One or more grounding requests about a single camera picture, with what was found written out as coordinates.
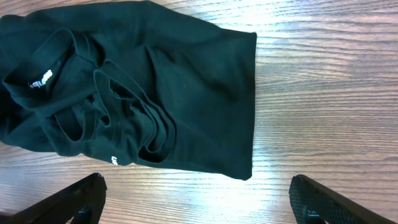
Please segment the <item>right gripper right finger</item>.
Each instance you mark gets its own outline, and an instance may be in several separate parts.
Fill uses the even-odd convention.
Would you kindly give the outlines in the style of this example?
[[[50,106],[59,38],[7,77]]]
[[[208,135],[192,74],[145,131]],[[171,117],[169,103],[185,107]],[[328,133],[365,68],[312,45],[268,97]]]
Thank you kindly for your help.
[[[289,199],[298,224],[395,224],[302,174],[292,177]]]

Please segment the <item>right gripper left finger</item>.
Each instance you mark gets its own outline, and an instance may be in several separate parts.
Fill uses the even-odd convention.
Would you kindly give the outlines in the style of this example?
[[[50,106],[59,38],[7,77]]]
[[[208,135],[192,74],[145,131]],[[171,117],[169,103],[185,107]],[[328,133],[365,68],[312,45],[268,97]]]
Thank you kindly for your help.
[[[75,182],[13,215],[1,215],[1,223],[98,224],[106,201],[107,186],[99,173]]]

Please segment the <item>black t-shirt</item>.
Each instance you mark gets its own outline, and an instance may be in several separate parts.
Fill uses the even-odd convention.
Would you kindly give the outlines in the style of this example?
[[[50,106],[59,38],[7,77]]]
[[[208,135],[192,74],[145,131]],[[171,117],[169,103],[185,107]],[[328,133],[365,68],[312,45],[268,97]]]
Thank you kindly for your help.
[[[252,176],[257,35],[150,1],[1,18],[1,141]]]

